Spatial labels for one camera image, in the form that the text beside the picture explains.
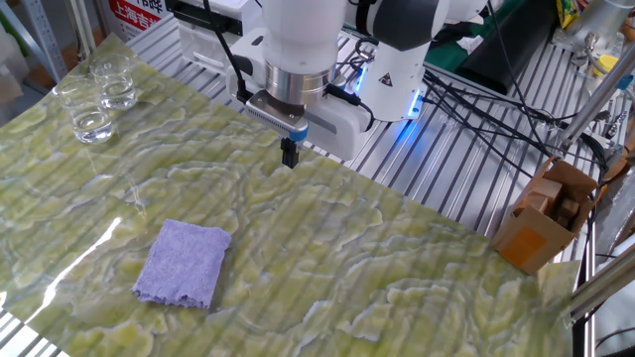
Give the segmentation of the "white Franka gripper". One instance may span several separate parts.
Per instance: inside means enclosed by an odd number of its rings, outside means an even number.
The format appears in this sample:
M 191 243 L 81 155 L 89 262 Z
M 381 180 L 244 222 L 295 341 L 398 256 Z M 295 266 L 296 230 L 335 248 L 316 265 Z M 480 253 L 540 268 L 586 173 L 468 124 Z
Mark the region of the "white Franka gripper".
M 368 139 L 371 115 L 358 97 L 333 83 L 335 70 L 295 75 L 264 58 L 265 30 L 255 29 L 230 47 L 253 95 L 245 100 L 245 114 L 276 131 L 281 140 L 282 164 L 293 169 L 304 141 L 351 160 Z

